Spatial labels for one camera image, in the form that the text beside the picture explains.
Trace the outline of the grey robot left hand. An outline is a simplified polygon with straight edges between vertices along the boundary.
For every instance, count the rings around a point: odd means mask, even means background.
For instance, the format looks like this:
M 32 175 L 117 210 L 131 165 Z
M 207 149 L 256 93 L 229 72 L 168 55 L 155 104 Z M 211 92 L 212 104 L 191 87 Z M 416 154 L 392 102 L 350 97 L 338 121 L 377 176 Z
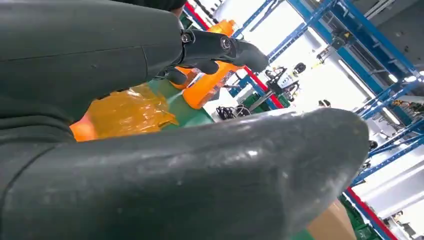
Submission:
M 94 100 L 216 61 L 268 64 L 251 43 L 183 30 L 165 10 L 1 1 L 1 239 L 285 240 L 305 229 L 368 155 L 369 128 L 351 111 L 75 140 L 70 125 Z

